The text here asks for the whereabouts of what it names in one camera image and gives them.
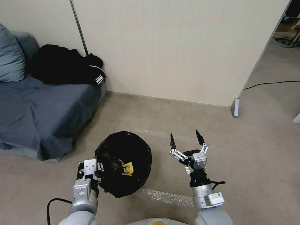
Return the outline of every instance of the beige wall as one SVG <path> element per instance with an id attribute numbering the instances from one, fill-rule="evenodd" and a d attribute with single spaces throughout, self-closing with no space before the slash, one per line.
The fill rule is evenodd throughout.
<path id="1" fill-rule="evenodd" d="M 0 23 L 9 29 L 84 52 L 68 0 L 4 1 Z M 229 106 L 288 0 L 74 3 L 89 52 L 104 60 L 109 90 Z"/>
<path id="2" fill-rule="evenodd" d="M 69 0 L 0 1 L 0 23 L 9 30 L 31 33 L 40 46 L 56 44 L 84 54 Z"/>

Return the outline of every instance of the white stripe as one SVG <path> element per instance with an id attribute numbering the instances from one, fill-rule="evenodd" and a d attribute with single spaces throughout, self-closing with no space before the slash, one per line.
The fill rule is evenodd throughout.
<path id="1" fill-rule="evenodd" d="M 100 67 L 98 67 L 98 66 L 93 66 L 93 65 L 90 65 L 90 66 L 91 66 L 91 67 L 96 67 L 96 68 L 98 68 L 99 70 L 101 70 L 101 71 L 105 74 L 104 70 L 101 69 Z"/>
<path id="2" fill-rule="evenodd" d="M 100 81 L 97 81 L 97 83 L 100 84 L 103 80 L 104 80 L 104 78 L 102 78 Z"/>
<path id="3" fill-rule="evenodd" d="M 97 77 L 95 80 L 98 80 L 101 77 L 101 75 L 99 77 Z"/>
<path id="4" fill-rule="evenodd" d="M 100 67 L 97 67 L 97 66 L 92 66 L 92 65 L 90 65 L 91 67 L 96 67 L 96 68 L 98 68 L 98 69 L 101 69 Z M 103 71 L 103 70 L 102 70 Z"/>
<path id="5" fill-rule="evenodd" d="M 100 78 L 97 78 L 96 81 L 98 82 L 99 80 L 103 79 L 102 76 L 100 76 Z"/>

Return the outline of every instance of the black mesh basket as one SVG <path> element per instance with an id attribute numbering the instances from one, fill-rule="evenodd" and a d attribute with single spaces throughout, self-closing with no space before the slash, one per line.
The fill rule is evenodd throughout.
<path id="1" fill-rule="evenodd" d="M 96 149 L 95 158 L 105 168 L 105 176 L 99 185 L 116 198 L 136 192 L 150 174 L 151 149 L 143 139 L 131 132 L 110 134 Z M 132 176 L 121 175 L 120 166 L 130 162 L 134 169 Z"/>

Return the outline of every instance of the yellow label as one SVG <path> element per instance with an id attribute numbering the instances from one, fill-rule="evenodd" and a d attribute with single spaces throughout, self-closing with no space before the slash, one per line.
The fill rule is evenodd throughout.
<path id="1" fill-rule="evenodd" d="M 128 173 L 121 173 L 122 175 L 127 175 L 127 176 L 132 176 L 131 174 L 133 173 L 133 165 L 132 162 L 129 162 L 125 165 L 122 165 L 125 167 L 126 170 L 128 170 Z"/>

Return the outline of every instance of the beige carpet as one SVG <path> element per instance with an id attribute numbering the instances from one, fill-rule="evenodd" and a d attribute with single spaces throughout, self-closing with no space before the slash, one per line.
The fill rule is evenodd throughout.
<path id="1" fill-rule="evenodd" d="M 273 40 L 248 86 L 300 80 L 300 49 Z M 0 153 L 1 224 L 46 224 L 47 202 L 72 199 L 79 162 L 109 134 L 127 130 L 151 147 L 152 170 L 145 188 L 192 195 L 184 166 L 169 155 L 169 134 L 179 150 L 198 148 L 195 129 L 210 144 L 208 176 L 225 180 L 223 207 L 234 224 L 300 224 L 300 84 L 263 85 L 243 92 L 240 116 L 229 108 L 151 97 L 109 93 L 79 136 L 75 149 L 59 163 Z M 100 191 L 100 224 L 125 224 L 150 217 L 194 223 L 197 211 L 151 200 L 142 193 L 115 199 Z M 69 205 L 54 202 L 52 224 L 67 216 Z"/>

